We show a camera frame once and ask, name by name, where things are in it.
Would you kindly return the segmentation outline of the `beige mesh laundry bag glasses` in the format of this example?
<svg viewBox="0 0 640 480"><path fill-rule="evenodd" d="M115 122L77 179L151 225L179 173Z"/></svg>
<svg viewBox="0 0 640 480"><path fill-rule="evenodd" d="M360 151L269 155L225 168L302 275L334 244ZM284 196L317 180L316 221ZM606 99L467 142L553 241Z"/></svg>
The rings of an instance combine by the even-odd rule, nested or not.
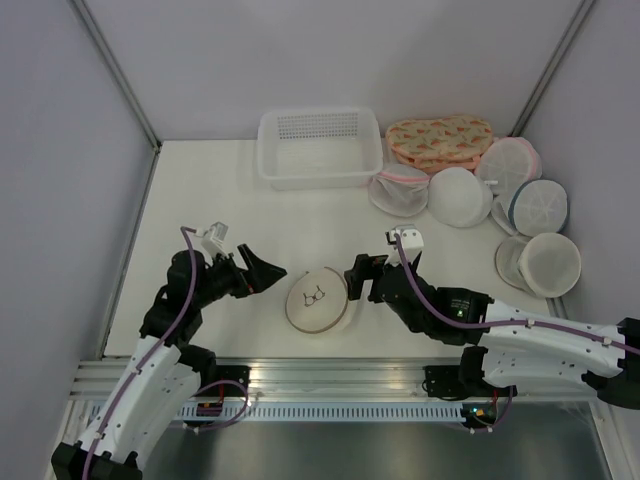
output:
<svg viewBox="0 0 640 480"><path fill-rule="evenodd" d="M284 312L288 323L301 334L327 336L350 326L355 307L348 298L343 273L325 266L306 272L292 285Z"/></svg>

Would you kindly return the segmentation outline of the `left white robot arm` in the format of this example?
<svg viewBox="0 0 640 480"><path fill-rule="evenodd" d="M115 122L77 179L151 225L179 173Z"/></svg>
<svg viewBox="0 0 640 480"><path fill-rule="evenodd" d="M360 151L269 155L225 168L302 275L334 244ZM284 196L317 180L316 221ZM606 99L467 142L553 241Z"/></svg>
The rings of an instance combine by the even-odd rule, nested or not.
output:
<svg viewBox="0 0 640 480"><path fill-rule="evenodd" d="M202 311L231 296L259 294L287 274L242 244L233 256L207 261L187 247L145 314L134 354L98 415L72 444L60 443L51 465L58 479L140 479L156 444L179 409L218 384L214 352L192 344Z"/></svg>

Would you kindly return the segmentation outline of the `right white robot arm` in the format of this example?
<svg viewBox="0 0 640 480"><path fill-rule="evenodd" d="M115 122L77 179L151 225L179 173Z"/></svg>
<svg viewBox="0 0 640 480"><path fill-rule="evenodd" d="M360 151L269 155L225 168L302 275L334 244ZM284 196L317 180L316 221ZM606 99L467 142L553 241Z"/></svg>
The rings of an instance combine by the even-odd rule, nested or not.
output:
<svg viewBox="0 0 640 480"><path fill-rule="evenodd" d="M462 347L456 381L466 395L574 386L609 405L638 409L637 319L593 325L537 316L480 292L433 287L417 266L360 254L344 274L347 296L360 299L369 282L368 301L387 305L411 332Z"/></svg>

